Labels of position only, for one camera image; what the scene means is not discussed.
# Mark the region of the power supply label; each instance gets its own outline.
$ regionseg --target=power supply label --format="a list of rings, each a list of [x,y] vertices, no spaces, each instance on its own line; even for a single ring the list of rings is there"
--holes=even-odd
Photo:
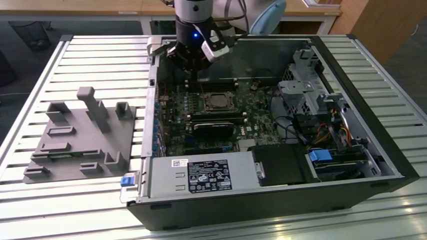
[[[192,194],[233,189],[227,160],[188,162],[188,191]]]

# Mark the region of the blue latch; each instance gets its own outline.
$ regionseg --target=blue latch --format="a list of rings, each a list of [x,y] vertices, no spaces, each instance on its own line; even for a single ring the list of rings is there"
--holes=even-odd
[[[309,153],[309,156],[313,162],[333,160],[330,150],[313,150],[311,153]]]
[[[122,187],[131,187],[135,185],[135,176],[124,176],[120,181]]]

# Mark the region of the barcode sticker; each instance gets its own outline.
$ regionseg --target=barcode sticker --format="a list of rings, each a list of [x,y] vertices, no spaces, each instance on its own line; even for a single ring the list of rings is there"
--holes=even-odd
[[[172,168],[187,167],[188,159],[172,159]]]
[[[138,11],[119,11],[119,14],[139,14]]]

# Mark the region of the aluminum workbench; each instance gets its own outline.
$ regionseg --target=aluminum workbench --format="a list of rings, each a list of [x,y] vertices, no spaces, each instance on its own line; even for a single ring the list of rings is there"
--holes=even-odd
[[[84,108],[96,89],[106,107],[136,106],[130,171],[140,168],[148,86],[148,36],[74,36],[60,41],[0,147],[0,239],[401,239],[427,233],[427,116],[357,39],[323,36],[350,80],[407,156],[421,180],[351,209],[150,232],[120,201],[120,177],[24,184],[46,129],[50,101]],[[338,86],[326,76],[334,91]],[[136,196],[135,188],[123,192]]]

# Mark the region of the green circuit board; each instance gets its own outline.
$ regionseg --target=green circuit board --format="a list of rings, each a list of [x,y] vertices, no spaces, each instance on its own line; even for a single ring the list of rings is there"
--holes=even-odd
[[[188,93],[183,85],[176,85],[168,91],[167,101],[163,104],[167,156],[183,156],[187,151],[199,149],[222,149],[225,153],[241,152],[241,140],[251,139],[257,145],[282,142],[269,110],[267,89],[271,87],[253,90],[253,85],[254,82],[249,79],[238,81],[234,92]],[[209,98],[215,100],[219,95],[230,99],[227,104],[223,102],[225,106],[221,107],[210,105]],[[227,139],[194,140],[190,133],[192,124],[186,121],[187,115],[213,111],[246,112],[246,121],[234,126],[233,136]]]

